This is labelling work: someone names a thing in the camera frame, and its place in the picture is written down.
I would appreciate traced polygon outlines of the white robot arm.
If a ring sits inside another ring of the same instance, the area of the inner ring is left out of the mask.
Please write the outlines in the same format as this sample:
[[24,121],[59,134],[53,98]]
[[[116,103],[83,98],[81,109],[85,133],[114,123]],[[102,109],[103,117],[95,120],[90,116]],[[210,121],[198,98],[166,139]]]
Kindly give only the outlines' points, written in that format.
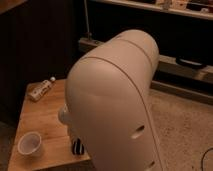
[[70,70],[58,118],[97,171],[165,171],[148,102],[158,61],[152,36],[127,30]]

